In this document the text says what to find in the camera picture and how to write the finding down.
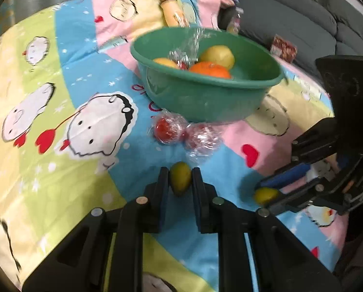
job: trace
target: bowl rim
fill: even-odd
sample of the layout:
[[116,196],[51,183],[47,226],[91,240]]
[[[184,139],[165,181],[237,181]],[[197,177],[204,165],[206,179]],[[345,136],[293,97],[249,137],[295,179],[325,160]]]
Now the bowl rim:
[[[144,37],[147,34],[151,34],[155,31],[159,31],[159,30],[164,30],[164,29],[198,29],[199,27],[163,27],[161,29],[156,29],[153,31],[149,31],[141,36],[139,36],[130,46],[130,52],[131,55],[133,56],[134,59],[136,59],[138,61],[139,64],[142,64],[150,69],[153,69],[159,73],[164,73],[167,75],[171,75],[173,77],[177,77],[180,79],[184,79],[184,80],[188,80],[188,81],[193,81],[193,82],[197,82],[197,83],[204,83],[204,84],[208,84],[208,85],[217,85],[217,86],[221,86],[221,87],[228,87],[228,88],[238,88],[238,89],[263,89],[263,88],[267,88],[267,87],[272,87],[274,85],[277,85],[280,83],[280,81],[285,78],[285,74],[283,72],[283,68],[281,67],[281,65],[272,57],[272,55],[270,54],[270,52],[268,52],[264,47],[262,47],[261,45],[257,44],[256,42],[243,37],[243,36],[234,36],[235,38],[242,38],[245,40],[245,42],[253,44],[254,46],[257,46],[260,50],[262,50],[263,52],[265,52],[266,54],[268,54],[271,59],[274,61],[274,63],[278,66],[280,74],[278,75],[278,77],[274,78],[274,79],[270,79],[270,80],[244,80],[244,79],[240,79],[240,78],[232,78],[232,79],[223,79],[223,78],[217,78],[217,77],[211,77],[211,76],[205,76],[199,73],[194,73],[194,72],[190,72],[190,71],[184,71],[184,70],[179,70],[179,69],[175,69],[175,68],[171,68],[168,66],[164,66],[162,64],[158,64],[156,62],[154,62],[151,59],[148,59],[144,56],[142,56],[141,54],[139,54],[136,50],[135,50],[135,43],[137,41],[139,41],[140,38]],[[204,30],[208,30],[208,31],[213,31],[218,33],[218,30],[214,30],[214,29],[210,29],[210,28],[205,28],[203,27]],[[221,30],[220,32],[225,33],[225,34],[230,34],[226,31]]]

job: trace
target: green plastic bowl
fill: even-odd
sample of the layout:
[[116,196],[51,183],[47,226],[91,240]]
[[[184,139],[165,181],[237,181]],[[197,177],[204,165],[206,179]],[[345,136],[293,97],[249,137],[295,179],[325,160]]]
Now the green plastic bowl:
[[141,80],[155,104],[183,115],[191,122],[233,122],[244,119],[259,106],[270,87],[284,77],[280,65],[262,46],[225,31],[204,29],[210,38],[200,40],[200,55],[214,45],[228,46],[235,65],[233,79],[215,78],[155,63],[168,57],[191,38],[197,28],[166,27],[139,37],[131,46]]

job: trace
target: plastic-wrapped tomato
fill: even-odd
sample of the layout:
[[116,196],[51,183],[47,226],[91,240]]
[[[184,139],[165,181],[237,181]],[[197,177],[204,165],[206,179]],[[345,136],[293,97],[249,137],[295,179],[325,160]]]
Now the plastic-wrapped tomato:
[[155,138],[163,144],[172,144],[182,140],[187,121],[180,114],[161,112],[153,121]]
[[210,156],[221,143],[221,133],[216,127],[208,123],[187,126],[185,146],[194,156]]

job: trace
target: metal bolt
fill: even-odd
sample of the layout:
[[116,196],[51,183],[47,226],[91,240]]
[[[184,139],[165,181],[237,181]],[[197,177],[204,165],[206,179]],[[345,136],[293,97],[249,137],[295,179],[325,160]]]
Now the metal bolt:
[[148,198],[147,197],[138,197],[135,199],[135,201],[138,203],[138,204],[146,204],[148,202]]
[[223,203],[225,203],[225,199],[221,197],[215,197],[212,199],[212,202],[215,205],[222,205]]
[[315,186],[315,190],[316,190],[317,192],[322,192],[324,189],[325,189],[325,187],[324,187],[322,184],[320,184],[320,183],[318,183],[318,184]]
[[350,194],[346,193],[346,194],[344,195],[344,199],[345,199],[345,201],[346,201],[346,202],[350,202],[350,201],[351,201],[351,199],[352,199],[352,196],[351,196]]
[[265,208],[261,208],[257,211],[258,215],[262,216],[262,217],[268,217],[269,216],[269,211]]
[[101,208],[94,208],[91,211],[91,215],[94,216],[94,217],[101,216],[102,214],[103,214],[103,210]]

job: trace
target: lemon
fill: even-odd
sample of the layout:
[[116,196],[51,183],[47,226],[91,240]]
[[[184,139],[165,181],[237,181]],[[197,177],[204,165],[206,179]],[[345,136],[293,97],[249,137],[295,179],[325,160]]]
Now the lemon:
[[181,197],[190,187],[191,168],[185,162],[177,162],[169,170],[170,187],[177,197]]
[[210,61],[225,67],[227,70],[233,68],[235,58],[230,48],[225,45],[215,45],[207,48],[199,57],[199,62]]
[[162,64],[167,67],[180,69],[179,66],[175,62],[173,62],[172,60],[170,60],[168,58],[156,58],[156,59],[153,59],[153,61],[155,63]]
[[280,194],[280,191],[273,188],[262,187],[256,190],[253,198],[257,204],[264,206]]

